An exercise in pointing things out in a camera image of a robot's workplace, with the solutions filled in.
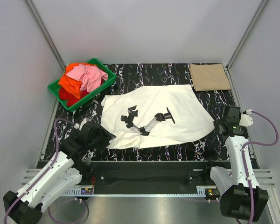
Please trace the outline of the white printed t shirt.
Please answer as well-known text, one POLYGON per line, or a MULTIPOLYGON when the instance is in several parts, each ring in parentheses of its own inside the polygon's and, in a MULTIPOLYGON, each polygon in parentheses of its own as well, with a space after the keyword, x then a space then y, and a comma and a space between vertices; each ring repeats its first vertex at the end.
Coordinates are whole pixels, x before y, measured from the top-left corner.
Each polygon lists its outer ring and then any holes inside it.
POLYGON ((214 130, 213 118, 189 84, 142 86, 105 96, 102 108, 101 126, 116 136, 110 149, 194 142, 214 130))

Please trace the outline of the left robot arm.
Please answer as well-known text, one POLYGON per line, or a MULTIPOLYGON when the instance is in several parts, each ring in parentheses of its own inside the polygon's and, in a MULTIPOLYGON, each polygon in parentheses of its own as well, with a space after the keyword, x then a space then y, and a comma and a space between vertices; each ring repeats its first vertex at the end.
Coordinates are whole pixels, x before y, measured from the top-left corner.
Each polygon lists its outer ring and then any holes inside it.
POLYGON ((91 181, 89 162, 82 160, 87 151, 105 149, 115 137, 98 123, 75 124, 73 133, 56 144, 53 157, 31 181, 17 192, 4 195, 3 222, 11 218, 17 224, 38 223, 43 212, 67 189, 91 181))

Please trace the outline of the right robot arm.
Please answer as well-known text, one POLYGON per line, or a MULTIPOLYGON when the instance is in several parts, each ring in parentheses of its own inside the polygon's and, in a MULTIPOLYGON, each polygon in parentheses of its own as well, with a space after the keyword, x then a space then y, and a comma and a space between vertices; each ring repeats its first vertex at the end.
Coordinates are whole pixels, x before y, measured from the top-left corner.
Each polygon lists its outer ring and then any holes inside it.
POLYGON ((222 117, 214 122, 229 153, 231 172, 215 166, 202 175, 206 184, 215 184, 219 190, 221 214, 237 221, 246 220, 251 224, 259 220, 269 195, 260 188, 254 175, 247 128, 240 121, 240 108, 226 105, 222 117))

